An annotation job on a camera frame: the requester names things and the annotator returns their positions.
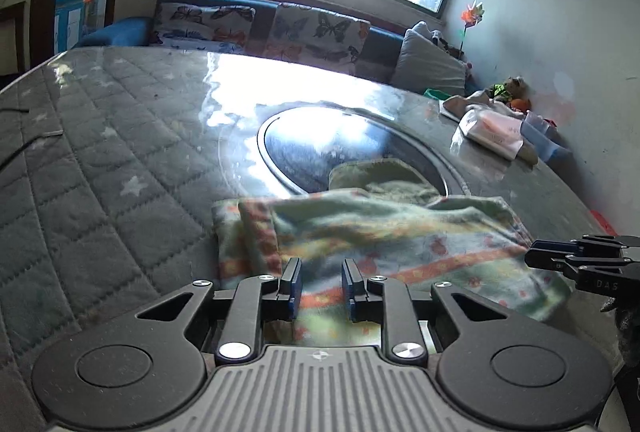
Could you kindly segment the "grey pillow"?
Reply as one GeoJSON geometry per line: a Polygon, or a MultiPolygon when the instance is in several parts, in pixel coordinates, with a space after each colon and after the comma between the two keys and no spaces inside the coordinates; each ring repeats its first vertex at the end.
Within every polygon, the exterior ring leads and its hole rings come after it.
{"type": "Polygon", "coordinates": [[[465,80],[463,62],[451,57],[420,32],[406,31],[391,85],[416,94],[436,88],[449,95],[462,95],[465,80]]]}

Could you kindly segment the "butterfly cushion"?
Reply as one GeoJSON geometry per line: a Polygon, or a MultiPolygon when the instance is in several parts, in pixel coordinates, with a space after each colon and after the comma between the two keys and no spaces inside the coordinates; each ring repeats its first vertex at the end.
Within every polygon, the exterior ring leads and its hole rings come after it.
{"type": "Polygon", "coordinates": [[[149,46],[185,51],[244,54],[256,10],[243,5],[162,3],[149,46]]]}
{"type": "Polygon", "coordinates": [[[280,3],[262,56],[353,76],[370,29],[364,19],[280,3]]]}

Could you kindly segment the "teddy bear toy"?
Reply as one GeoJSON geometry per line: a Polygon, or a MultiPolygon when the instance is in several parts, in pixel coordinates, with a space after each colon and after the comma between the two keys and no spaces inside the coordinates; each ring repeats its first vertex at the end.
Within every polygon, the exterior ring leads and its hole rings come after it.
{"type": "Polygon", "coordinates": [[[488,88],[488,95],[492,100],[524,114],[532,109],[532,103],[527,94],[528,85],[522,77],[510,77],[488,88]]]}

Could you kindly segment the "red object at edge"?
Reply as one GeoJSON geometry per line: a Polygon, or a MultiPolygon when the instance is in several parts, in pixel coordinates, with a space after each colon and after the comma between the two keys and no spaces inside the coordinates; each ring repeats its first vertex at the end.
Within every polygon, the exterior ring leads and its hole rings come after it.
{"type": "Polygon", "coordinates": [[[616,230],[614,230],[614,227],[600,212],[598,212],[597,210],[591,210],[590,213],[606,234],[612,236],[616,235],[616,230]]]}

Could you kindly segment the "left butterfly cushion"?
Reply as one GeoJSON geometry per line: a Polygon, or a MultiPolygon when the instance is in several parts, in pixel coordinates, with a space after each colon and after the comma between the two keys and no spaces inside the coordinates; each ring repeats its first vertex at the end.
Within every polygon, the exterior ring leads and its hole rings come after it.
{"type": "Polygon", "coordinates": [[[256,10],[243,5],[162,3],[149,46],[185,51],[244,54],[256,10]]]}

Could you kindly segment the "colourful pinwheel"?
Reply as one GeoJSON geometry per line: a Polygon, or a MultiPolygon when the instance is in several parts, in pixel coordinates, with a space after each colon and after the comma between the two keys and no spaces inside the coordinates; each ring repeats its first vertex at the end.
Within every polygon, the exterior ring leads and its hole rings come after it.
{"type": "Polygon", "coordinates": [[[462,35],[459,45],[459,52],[463,52],[464,41],[466,38],[466,33],[469,29],[477,26],[484,18],[485,9],[484,4],[482,2],[474,1],[472,4],[469,4],[466,9],[462,12],[460,18],[463,22],[462,35]]]}

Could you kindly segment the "green plastic bowl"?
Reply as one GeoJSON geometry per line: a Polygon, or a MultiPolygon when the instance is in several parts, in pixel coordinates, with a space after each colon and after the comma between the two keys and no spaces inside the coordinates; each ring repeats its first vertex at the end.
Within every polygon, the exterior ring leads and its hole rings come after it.
{"type": "Polygon", "coordinates": [[[424,95],[432,100],[438,100],[439,102],[444,102],[451,97],[450,94],[439,90],[438,88],[427,88],[424,92],[424,95]]]}

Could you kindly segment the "cream crumpled garment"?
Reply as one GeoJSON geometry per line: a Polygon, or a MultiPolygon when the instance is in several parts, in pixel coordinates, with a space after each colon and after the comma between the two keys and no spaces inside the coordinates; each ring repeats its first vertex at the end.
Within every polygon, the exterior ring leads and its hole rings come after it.
{"type": "Polygon", "coordinates": [[[497,114],[520,120],[525,117],[521,111],[516,111],[498,100],[493,100],[486,91],[476,91],[468,97],[450,96],[438,104],[440,114],[457,122],[472,109],[489,109],[497,114]]]}

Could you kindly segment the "middle butterfly cushion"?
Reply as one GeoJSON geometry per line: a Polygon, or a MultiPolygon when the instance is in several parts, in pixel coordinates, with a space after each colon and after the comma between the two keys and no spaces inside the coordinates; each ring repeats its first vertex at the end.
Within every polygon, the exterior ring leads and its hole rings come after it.
{"type": "Polygon", "coordinates": [[[280,3],[262,56],[353,76],[370,29],[364,19],[280,3]]]}

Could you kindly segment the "clear plastic storage box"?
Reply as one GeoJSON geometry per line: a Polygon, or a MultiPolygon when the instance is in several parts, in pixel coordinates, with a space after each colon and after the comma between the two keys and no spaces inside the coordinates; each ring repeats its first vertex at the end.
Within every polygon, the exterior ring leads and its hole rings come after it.
{"type": "Polygon", "coordinates": [[[554,124],[529,111],[521,124],[521,134],[536,150],[538,158],[548,166],[559,166],[573,157],[573,153],[559,142],[554,124]]]}

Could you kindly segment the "grey quilted star tablecloth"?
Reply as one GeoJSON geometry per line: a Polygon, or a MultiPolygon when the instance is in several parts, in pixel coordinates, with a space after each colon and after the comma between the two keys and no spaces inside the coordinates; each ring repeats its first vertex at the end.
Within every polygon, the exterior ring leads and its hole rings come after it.
{"type": "Polygon", "coordinates": [[[423,96],[248,56],[78,48],[1,94],[3,430],[626,426],[606,297],[526,263],[572,290],[546,320],[449,280],[404,283],[426,364],[386,360],[376,322],[377,344],[305,346],[269,339],[282,320],[265,323],[256,360],[217,364],[237,285],[220,282],[212,207],[307,195],[257,145],[267,119],[298,106],[367,114],[434,150],[464,188],[442,196],[500,197],[515,212],[533,238],[524,263],[535,240],[605,235],[548,166],[466,142],[423,96]]]}

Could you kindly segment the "green patterned child jacket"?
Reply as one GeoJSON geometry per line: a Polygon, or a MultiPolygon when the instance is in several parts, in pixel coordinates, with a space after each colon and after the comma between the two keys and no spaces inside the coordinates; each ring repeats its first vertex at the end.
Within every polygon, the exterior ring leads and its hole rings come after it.
{"type": "Polygon", "coordinates": [[[226,289],[248,276],[279,276],[289,259],[302,260],[297,318],[268,327],[269,339],[281,343],[378,343],[378,325],[353,324],[345,314],[346,259],[363,275],[397,278],[418,290],[449,280],[537,320],[572,293],[557,274],[525,265],[533,238],[502,198],[442,196],[397,159],[337,166],[323,192],[217,201],[212,217],[226,289]]]}

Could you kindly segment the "blue white cabinet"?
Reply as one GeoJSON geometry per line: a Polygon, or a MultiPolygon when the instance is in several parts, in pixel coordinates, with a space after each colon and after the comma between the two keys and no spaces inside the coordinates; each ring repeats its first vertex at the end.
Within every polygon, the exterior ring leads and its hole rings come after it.
{"type": "Polygon", "coordinates": [[[55,0],[54,52],[66,52],[82,38],[92,0],[55,0]]]}

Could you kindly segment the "pink tissue pack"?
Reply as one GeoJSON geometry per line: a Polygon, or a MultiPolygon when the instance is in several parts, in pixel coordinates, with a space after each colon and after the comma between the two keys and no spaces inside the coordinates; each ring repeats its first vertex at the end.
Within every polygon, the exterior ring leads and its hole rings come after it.
{"type": "Polygon", "coordinates": [[[468,140],[509,161],[516,159],[524,144],[521,121],[491,109],[470,108],[458,128],[468,140]]]}

